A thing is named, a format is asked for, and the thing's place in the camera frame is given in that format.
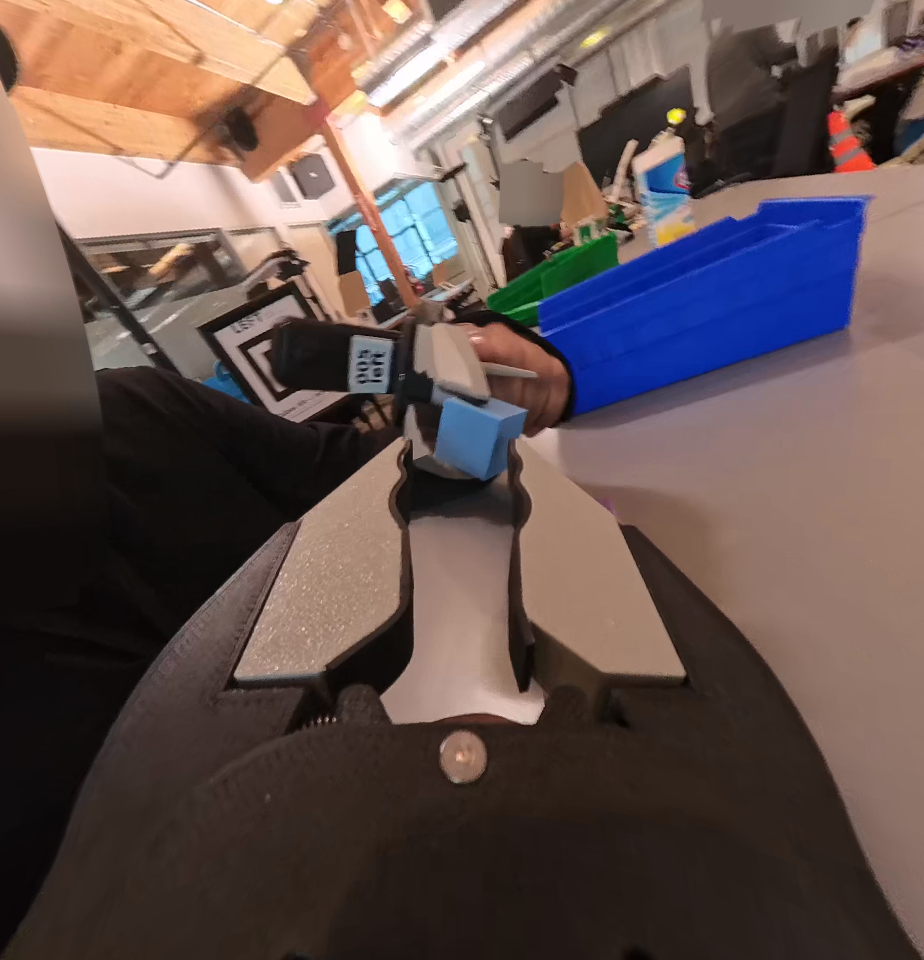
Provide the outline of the framed marker code sign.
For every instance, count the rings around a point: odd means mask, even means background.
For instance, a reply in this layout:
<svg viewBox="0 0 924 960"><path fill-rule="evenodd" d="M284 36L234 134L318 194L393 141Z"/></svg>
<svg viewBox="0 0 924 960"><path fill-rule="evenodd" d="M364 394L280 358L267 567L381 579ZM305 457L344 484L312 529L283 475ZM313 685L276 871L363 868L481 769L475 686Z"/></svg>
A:
<svg viewBox="0 0 924 960"><path fill-rule="evenodd" d="M314 294L296 279L271 286L258 284L249 298L197 330L216 359L209 386L236 385L245 402L290 422L320 422L372 428L371 407L339 392L289 390L275 376L270 353L275 326L286 319L334 323Z"/></svg>

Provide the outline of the blue plastic bin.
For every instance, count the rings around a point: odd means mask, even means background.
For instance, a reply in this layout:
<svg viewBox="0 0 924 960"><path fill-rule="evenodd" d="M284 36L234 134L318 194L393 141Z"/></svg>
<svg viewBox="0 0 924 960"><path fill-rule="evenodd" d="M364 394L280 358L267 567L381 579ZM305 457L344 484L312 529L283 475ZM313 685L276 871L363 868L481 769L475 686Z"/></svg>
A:
<svg viewBox="0 0 924 960"><path fill-rule="evenodd" d="M872 199L768 199L545 299L574 414L847 328Z"/></svg>

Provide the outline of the green plastic bin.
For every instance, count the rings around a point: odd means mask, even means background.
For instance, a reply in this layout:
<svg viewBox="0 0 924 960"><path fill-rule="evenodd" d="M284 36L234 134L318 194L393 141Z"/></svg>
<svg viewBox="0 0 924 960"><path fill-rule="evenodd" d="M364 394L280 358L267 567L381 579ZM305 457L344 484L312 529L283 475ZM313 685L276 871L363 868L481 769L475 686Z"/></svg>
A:
<svg viewBox="0 0 924 960"><path fill-rule="evenodd" d="M559 251L490 294L487 307L524 327L536 328L543 301L616 267L618 251L614 230Z"/></svg>

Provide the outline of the wooden support post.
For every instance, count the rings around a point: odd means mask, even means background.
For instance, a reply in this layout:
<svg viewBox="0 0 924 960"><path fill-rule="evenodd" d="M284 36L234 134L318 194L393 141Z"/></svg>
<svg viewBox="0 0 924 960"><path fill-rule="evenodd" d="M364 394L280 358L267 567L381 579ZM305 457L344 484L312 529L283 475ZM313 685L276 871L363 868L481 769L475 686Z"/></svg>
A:
<svg viewBox="0 0 924 960"><path fill-rule="evenodd" d="M338 124L330 114L324 117L320 127L325 145L339 168L342 179L357 206L365 225L370 229L376 245L393 276L396 288L406 308L414 308L419 296L408 281L407 271L396 249L391 235L382 222L379 208L353 161L348 145Z"/></svg>

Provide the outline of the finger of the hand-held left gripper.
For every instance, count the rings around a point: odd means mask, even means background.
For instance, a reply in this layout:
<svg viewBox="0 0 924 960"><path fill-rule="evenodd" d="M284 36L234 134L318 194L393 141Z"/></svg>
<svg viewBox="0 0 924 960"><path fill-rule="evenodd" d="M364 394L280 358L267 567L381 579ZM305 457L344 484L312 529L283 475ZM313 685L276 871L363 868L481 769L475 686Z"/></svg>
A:
<svg viewBox="0 0 924 960"><path fill-rule="evenodd" d="M534 380L528 369L482 362L468 334L455 325L416 326L416 399L433 405L460 400L486 405L492 398L490 378Z"/></svg>
<svg viewBox="0 0 924 960"><path fill-rule="evenodd" d="M414 466L433 476L463 476L454 466L435 457L437 428L441 417L439 407L408 405L402 422L403 437L412 445Z"/></svg>

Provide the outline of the black computer monitor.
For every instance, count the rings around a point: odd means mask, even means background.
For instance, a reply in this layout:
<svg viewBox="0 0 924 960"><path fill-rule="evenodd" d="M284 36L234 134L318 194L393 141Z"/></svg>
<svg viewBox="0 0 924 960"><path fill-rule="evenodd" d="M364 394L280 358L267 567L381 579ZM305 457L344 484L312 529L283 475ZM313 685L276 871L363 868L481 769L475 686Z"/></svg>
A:
<svg viewBox="0 0 924 960"><path fill-rule="evenodd" d="M668 126L667 115L681 110L691 117L695 102L691 70L684 65L667 76L654 76L606 105L597 120L577 133L583 164L600 182L614 176L628 142L644 150Z"/></svg>

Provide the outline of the person's left hand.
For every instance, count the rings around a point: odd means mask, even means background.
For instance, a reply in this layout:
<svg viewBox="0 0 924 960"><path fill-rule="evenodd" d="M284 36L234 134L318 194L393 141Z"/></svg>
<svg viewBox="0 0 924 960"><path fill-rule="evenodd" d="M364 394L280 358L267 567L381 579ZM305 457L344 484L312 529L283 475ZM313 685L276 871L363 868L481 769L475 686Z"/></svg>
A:
<svg viewBox="0 0 924 960"><path fill-rule="evenodd" d="M533 438L571 414L574 385L561 354L534 330L491 312L460 325L468 336L491 394L526 411L523 435Z"/></svg>

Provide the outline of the blue foam cube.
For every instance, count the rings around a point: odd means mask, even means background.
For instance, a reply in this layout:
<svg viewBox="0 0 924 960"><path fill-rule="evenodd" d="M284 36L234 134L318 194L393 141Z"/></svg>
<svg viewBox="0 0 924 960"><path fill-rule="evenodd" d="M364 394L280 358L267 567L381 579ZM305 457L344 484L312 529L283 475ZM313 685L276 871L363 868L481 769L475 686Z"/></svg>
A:
<svg viewBox="0 0 924 960"><path fill-rule="evenodd" d="M523 432L526 409L490 397L484 404L451 397L444 401L434 448L441 466L480 481L507 469L509 443Z"/></svg>

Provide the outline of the orange traffic cone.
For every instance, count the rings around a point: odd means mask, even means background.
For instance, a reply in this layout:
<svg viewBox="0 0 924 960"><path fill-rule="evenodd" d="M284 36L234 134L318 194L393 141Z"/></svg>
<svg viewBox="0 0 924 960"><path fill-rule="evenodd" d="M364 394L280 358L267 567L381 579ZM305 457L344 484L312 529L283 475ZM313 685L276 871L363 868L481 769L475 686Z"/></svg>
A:
<svg viewBox="0 0 924 960"><path fill-rule="evenodd" d="M876 164L855 135L850 120L838 108L828 114L828 149L836 173L869 172L876 169Z"/></svg>

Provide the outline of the disinfecting wipes canister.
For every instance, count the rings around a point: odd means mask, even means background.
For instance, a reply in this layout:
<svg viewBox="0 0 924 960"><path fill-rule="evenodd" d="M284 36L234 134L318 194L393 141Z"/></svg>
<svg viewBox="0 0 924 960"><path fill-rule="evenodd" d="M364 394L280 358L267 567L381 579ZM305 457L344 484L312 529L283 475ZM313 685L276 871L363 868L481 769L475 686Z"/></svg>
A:
<svg viewBox="0 0 924 960"><path fill-rule="evenodd" d="M696 229L684 140L671 128L660 132L633 159L637 198L654 248Z"/></svg>

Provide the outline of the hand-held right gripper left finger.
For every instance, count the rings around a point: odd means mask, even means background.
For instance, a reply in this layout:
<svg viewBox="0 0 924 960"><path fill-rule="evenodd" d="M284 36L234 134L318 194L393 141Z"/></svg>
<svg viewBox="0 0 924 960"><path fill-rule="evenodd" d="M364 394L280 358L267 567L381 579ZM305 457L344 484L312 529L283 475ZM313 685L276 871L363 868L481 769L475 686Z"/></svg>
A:
<svg viewBox="0 0 924 960"><path fill-rule="evenodd" d="M391 442L299 522L232 674L246 690L384 694L413 654L412 446Z"/></svg>

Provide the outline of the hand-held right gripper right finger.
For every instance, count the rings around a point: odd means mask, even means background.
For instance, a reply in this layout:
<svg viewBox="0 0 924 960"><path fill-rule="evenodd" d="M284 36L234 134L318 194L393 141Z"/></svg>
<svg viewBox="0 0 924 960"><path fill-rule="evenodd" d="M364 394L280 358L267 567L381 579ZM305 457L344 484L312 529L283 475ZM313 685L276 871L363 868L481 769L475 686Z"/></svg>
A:
<svg viewBox="0 0 924 960"><path fill-rule="evenodd" d="M518 689L681 685L684 665L615 515L523 439L509 445L507 479Z"/></svg>

